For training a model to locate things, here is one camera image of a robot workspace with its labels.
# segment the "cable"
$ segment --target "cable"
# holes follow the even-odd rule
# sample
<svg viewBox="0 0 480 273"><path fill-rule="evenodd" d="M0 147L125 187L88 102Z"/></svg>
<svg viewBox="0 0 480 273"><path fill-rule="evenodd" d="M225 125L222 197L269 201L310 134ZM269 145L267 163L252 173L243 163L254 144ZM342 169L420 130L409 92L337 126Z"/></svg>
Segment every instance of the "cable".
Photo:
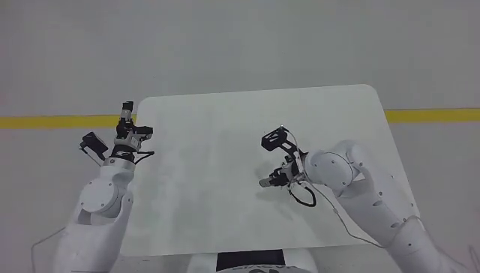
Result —
<svg viewBox="0 0 480 273"><path fill-rule="evenodd" d="M151 157L152 155L155 154L155 151L138 151L137 153L138 153L139 155L145 155L145 156L143 156L143 157L139 158L138 160L136 160L136 161L134 162L134 164L138 164L141 160L144 160L144 159L146 159L146 158L148 158L148 157Z"/></svg>
<svg viewBox="0 0 480 273"><path fill-rule="evenodd" d="M385 246L382 246L380 244L377 244L377 243L374 243L372 241L369 241L367 240L366 238L361 238L357 235L353 235L349 230L348 230L348 227L347 227L347 224L345 223L344 219L340 216L340 213L338 212L338 209L335 207L335 205L332 203L332 201L324 194L322 193L321 190L317 189L309 180L307 180L307 183L315 190L317 191L318 193L320 193L320 195L323 196L323 198L325 198L325 200L328 201L328 203L330 203L330 206L333 208L333 212L338 216L338 219L340 219L340 222L343 224L343 227L345 228L346 230L346 233L348 233L349 236L351 236L352 238L354 239L358 239L360 241L363 241L365 243L368 243L368 244L372 244L373 246L377 247L377 248L381 248L381 249L386 249L386 248L389 248L390 246L392 246L394 240L397 238L398 234L400 233L400 231L405 227L405 225L407 225L407 223L412 220L412 219L417 219L418 221L422 222L422 219L420 219L420 217L416 216L416 215L411 215L409 216L404 222L402 222L402 224L400 224L400 226L398 227L397 229L397 232L394 234L393 238L391 238L390 242L385 245Z"/></svg>
<svg viewBox="0 0 480 273"><path fill-rule="evenodd" d="M302 204L303 206L307 206L307 207L315 207L317 205L317 198L315 197L315 194L314 192L312 192L312 190L308 187L304 187L305 190L307 190L308 193L310 193L310 195L312 195L312 200L313 202L312 203L306 203L306 202L303 202L301 201L299 198L297 198L297 196L295 196L295 194L292 192L292 190L290 189L290 187L288 187L288 194L290 194L290 196L293 197L293 199L295 199L295 201L297 203L300 203Z"/></svg>
<svg viewBox="0 0 480 273"><path fill-rule="evenodd" d="M94 161L99 167L102 167L101 163L97 162L84 148L79 147L80 150L83 151L89 158L91 158L92 161Z"/></svg>
<svg viewBox="0 0 480 273"><path fill-rule="evenodd" d="M65 227L62 227L61 229L55 231L54 233L52 233L51 235L47 236L46 238L42 238L40 241L37 241L36 243L34 243L31 247L30 247L30 262L31 262L31 272L32 273L37 273L37 269L35 268L35 246L51 239L53 236L61 233L63 230L65 229Z"/></svg>

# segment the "floor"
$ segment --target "floor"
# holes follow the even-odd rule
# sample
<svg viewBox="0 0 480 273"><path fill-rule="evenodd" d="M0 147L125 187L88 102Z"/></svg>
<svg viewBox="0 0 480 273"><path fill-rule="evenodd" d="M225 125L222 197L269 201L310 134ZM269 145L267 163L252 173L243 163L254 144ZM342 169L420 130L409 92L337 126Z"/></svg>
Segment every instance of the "floor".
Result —
<svg viewBox="0 0 480 273"><path fill-rule="evenodd" d="M0 0L0 113L117 114L121 102L148 96L354 83L372 85L386 110L476 108L477 1ZM81 137L115 133L63 127L0 129L4 272L31 271L31 245L65 225L98 174L77 149ZM473 269L480 122L391 131L429 233ZM55 246L56 238L36 250L37 272L49 271ZM323 272L399 272L368 245L312 253ZM183 272L188 260L121 257L113 272Z"/></svg>

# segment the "black cable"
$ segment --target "black cable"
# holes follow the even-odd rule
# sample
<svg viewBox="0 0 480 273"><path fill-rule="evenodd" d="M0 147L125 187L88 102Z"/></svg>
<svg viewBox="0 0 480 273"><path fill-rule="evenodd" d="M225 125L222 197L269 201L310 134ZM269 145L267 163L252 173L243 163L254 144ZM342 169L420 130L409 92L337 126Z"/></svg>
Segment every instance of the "black cable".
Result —
<svg viewBox="0 0 480 273"><path fill-rule="evenodd" d="M292 193L292 190L290 188L288 189L288 194L290 194L290 196L292 196L295 199L296 202L302 204L303 206L315 207L317 205L317 198L315 197L314 192L311 189L309 189L308 187L305 187L304 189L307 190L308 193L310 193L310 195L312 195L312 200L313 200L312 203L306 203L304 201L301 201L299 198L297 198L295 196L295 194Z"/></svg>
<svg viewBox="0 0 480 273"><path fill-rule="evenodd" d="M138 153L139 155L145 155L145 156L143 156L143 157L139 158L138 160L136 160L136 161L134 162L134 164L138 164L141 160L144 160L144 159L146 159L146 158L148 158L148 157L151 157L152 155L155 154L155 151L138 151L137 153Z"/></svg>

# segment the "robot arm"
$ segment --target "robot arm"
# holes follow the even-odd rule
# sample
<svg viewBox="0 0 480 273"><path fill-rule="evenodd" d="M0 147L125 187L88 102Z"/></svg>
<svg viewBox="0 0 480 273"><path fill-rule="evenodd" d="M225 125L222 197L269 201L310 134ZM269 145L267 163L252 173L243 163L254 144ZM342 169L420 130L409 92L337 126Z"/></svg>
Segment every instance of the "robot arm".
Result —
<svg viewBox="0 0 480 273"><path fill-rule="evenodd" d="M289 131L280 127L273 133L284 135L274 138L286 139L286 132ZM283 144L277 142L275 145L281 147ZM307 180L330 188L346 213L387 250L402 272L467 272L465 267L437 249L416 217L413 204L397 187L393 176L378 166L365 147L345 140L328 151L296 151L289 157L295 161L284 163L276 176L262 180L260 185L277 184L283 173L288 179L287 185Z"/></svg>
<svg viewBox="0 0 480 273"><path fill-rule="evenodd" d="M153 134L150 127L134 125L131 119L133 105L133 102L124 103L112 154L103 162L100 175L90 181L80 194L57 247L54 273L106 273L112 269L119 255L134 203L133 194L128 190L128 184L134 178L134 152L139 152L142 141L150 139ZM93 224L94 216L114 220Z"/></svg>

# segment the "white tabletop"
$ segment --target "white tabletop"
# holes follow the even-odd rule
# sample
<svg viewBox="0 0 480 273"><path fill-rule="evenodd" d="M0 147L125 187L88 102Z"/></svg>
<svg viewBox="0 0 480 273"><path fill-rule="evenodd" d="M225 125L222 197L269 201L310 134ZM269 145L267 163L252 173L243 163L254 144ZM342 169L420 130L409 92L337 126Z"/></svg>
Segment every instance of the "white tabletop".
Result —
<svg viewBox="0 0 480 273"><path fill-rule="evenodd" d="M307 208L286 189L258 185L285 155L260 146L279 125L295 134L303 151L359 141L414 201L382 105L368 85L150 97L139 105L137 125L154 128L142 150L155 155L138 165L130 185L125 256L360 244L320 195L318 206ZM295 193L307 200L301 191ZM367 237L338 208L350 230Z"/></svg>

